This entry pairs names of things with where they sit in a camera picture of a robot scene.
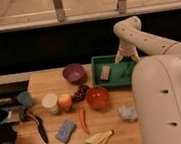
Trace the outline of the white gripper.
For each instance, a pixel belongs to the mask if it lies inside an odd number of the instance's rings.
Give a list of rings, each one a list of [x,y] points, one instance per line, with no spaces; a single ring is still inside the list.
[[[123,60],[123,57],[128,56],[131,57],[133,61],[139,62],[140,58],[136,53],[136,47],[127,41],[121,41],[119,43],[119,52],[115,57],[115,63],[118,64]]]

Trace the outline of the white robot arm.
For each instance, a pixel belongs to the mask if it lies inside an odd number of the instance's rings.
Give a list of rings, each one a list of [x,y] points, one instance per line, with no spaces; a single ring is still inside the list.
[[[136,61],[131,87],[143,144],[181,144],[181,42],[143,32],[136,16],[113,31],[115,60]]]

